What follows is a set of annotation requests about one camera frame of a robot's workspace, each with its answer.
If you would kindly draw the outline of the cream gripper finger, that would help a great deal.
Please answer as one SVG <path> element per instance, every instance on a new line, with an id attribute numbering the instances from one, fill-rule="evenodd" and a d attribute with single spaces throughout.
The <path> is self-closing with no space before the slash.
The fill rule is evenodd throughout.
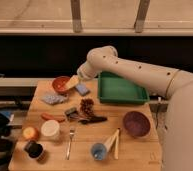
<path id="1" fill-rule="evenodd" d="M 70 90 L 74 88 L 79 83 L 79 78 L 77 75 L 73 75 L 65 84 L 65 88 L 67 90 Z"/>

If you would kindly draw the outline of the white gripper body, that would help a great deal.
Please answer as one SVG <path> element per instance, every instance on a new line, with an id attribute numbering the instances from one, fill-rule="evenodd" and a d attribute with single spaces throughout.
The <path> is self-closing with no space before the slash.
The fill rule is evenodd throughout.
<path id="1" fill-rule="evenodd" d="M 91 80 L 97 76 L 97 70 L 89 63 L 83 63 L 77 69 L 77 75 L 81 80 Z"/>

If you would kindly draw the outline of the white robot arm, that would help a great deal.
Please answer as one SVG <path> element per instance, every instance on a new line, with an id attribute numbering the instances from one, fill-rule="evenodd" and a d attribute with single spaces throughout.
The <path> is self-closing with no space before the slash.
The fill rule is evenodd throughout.
<path id="1" fill-rule="evenodd" d="M 193 73 L 122 59 L 113 46 L 94 48 L 77 69 L 82 81 L 106 71 L 168 100 L 161 171 L 193 171 Z"/>

